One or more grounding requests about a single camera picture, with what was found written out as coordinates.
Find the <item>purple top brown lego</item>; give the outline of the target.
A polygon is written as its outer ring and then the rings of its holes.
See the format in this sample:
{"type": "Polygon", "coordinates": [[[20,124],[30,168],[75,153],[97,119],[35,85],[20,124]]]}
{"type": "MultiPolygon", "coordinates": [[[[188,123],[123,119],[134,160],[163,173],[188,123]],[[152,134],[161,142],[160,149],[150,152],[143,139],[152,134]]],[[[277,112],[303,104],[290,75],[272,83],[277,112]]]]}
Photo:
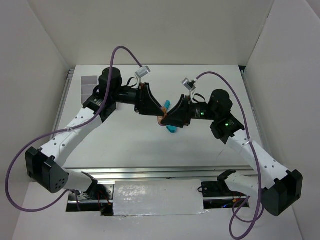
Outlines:
{"type": "Polygon", "coordinates": [[[161,110],[163,112],[163,116],[158,116],[157,117],[157,123],[161,126],[164,127],[165,125],[162,124],[162,120],[166,117],[167,115],[167,108],[165,106],[161,107],[161,110]]]}

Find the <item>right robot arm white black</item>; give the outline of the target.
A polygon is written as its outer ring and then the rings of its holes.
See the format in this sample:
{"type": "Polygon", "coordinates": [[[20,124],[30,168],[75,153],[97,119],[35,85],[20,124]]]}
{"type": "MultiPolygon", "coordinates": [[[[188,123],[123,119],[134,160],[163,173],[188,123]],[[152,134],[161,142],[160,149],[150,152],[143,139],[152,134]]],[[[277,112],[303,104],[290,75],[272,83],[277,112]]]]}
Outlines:
{"type": "Polygon", "coordinates": [[[301,197],[303,176],[298,170],[290,171],[281,165],[252,140],[247,135],[245,126],[232,115],[232,106],[230,95],[223,89],[214,90],[207,103],[194,103],[190,97],[182,95],[161,123],[183,128],[192,119],[210,120],[213,136],[238,153],[260,174],[254,180],[229,169],[217,178],[220,191],[260,197],[265,210],[273,216],[279,216],[301,197]]]}

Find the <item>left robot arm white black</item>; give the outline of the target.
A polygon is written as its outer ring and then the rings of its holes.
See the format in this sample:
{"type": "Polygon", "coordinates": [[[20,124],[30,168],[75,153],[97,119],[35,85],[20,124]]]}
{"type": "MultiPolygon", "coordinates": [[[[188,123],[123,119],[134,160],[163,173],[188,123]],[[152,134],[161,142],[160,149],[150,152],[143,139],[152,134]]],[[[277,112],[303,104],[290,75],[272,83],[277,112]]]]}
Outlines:
{"type": "Polygon", "coordinates": [[[148,66],[141,67],[135,73],[137,87],[133,88],[122,84],[118,68],[104,69],[92,95],[63,132],[56,134],[40,148],[30,147],[25,152],[28,176],[52,194],[62,189],[91,192],[98,184],[96,179],[84,172],[67,171],[63,166],[77,146],[117,109],[117,103],[134,105],[135,112],[140,115],[165,115],[153,97],[149,83],[141,82],[148,73],[148,66]]]}

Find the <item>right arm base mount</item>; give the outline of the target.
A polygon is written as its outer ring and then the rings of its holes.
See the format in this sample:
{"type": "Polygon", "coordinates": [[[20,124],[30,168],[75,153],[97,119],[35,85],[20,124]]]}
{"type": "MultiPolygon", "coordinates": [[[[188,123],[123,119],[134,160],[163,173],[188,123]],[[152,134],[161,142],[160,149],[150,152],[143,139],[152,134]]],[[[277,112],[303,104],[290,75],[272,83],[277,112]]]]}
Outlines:
{"type": "Polygon", "coordinates": [[[240,192],[221,191],[217,181],[203,181],[197,191],[202,194],[205,210],[238,207],[247,198],[240,192]]]}

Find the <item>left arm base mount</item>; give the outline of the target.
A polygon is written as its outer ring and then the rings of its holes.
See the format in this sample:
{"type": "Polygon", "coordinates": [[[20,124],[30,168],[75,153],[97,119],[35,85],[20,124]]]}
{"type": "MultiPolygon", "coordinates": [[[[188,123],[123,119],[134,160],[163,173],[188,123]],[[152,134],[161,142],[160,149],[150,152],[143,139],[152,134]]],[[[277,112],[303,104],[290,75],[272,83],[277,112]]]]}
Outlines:
{"type": "Polygon", "coordinates": [[[113,217],[114,184],[98,184],[93,193],[72,190],[68,195],[67,213],[97,213],[113,217]]]}

